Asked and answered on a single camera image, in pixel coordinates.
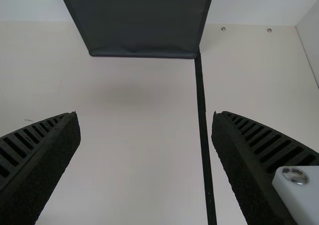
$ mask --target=black foam pad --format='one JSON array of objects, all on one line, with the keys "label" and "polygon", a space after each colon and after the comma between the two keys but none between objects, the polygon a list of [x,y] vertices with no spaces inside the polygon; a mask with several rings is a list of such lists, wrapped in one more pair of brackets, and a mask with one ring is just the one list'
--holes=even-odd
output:
[{"label": "black foam pad", "polygon": [[75,112],[0,138],[0,224],[33,225],[80,144]]},{"label": "black foam pad", "polygon": [[214,114],[212,142],[249,225],[296,225],[272,186],[281,166],[319,165],[319,154],[243,116]]}]

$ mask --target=black edge trim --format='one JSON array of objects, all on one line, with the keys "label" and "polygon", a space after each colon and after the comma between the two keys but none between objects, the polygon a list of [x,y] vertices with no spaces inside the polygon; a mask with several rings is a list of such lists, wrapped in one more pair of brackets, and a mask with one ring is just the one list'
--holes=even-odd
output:
[{"label": "black edge trim", "polygon": [[199,136],[201,147],[201,158],[203,164],[205,198],[208,225],[217,225],[216,209],[213,191],[213,178],[211,174],[209,143],[206,123],[206,106],[205,106],[205,92],[203,82],[203,72],[201,66],[201,56],[198,52],[195,58],[195,75],[196,75],[196,90],[197,90],[197,107],[198,107],[198,122],[199,122]]}]

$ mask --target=white panel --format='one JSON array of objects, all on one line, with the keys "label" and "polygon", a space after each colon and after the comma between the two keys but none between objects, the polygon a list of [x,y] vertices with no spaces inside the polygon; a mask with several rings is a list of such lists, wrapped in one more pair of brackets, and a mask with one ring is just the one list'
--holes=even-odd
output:
[{"label": "white panel", "polygon": [[[296,25],[316,0],[213,0],[208,23]],[[63,0],[0,0],[0,21],[71,21]]]},{"label": "white panel", "polygon": [[0,135],[76,110],[37,225],[206,225],[193,60],[92,58],[71,22],[0,23]]},{"label": "white panel", "polygon": [[[319,152],[319,90],[296,28],[221,27],[207,25],[201,43],[208,135],[214,111],[226,110]],[[210,152],[217,223],[244,225],[211,142]]]},{"label": "white panel", "polygon": [[316,81],[319,83],[319,1],[297,24],[297,31]]},{"label": "white panel", "polygon": [[213,0],[208,23],[296,25],[317,0]]},{"label": "white panel", "polygon": [[72,21],[63,0],[0,0],[0,21]]}]

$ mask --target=screw head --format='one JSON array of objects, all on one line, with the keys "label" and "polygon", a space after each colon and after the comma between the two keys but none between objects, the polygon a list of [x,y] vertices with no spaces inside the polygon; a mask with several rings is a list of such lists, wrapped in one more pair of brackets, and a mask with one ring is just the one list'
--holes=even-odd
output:
[{"label": "screw head", "polygon": [[283,176],[290,182],[298,185],[309,183],[308,175],[299,168],[285,167],[282,170]]}]

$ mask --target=white wall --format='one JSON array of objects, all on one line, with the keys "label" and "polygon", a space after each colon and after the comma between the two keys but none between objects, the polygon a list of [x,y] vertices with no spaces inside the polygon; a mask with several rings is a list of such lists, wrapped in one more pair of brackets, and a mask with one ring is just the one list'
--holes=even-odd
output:
[{"label": "white wall", "polygon": [[319,0],[297,24],[297,31],[304,46],[317,84],[319,83]]},{"label": "white wall", "polygon": [[296,25],[317,0],[213,0],[209,23]]},{"label": "white wall", "polygon": [[[316,0],[213,0],[208,23],[296,25]],[[0,21],[71,21],[63,0],[0,0]]]}]

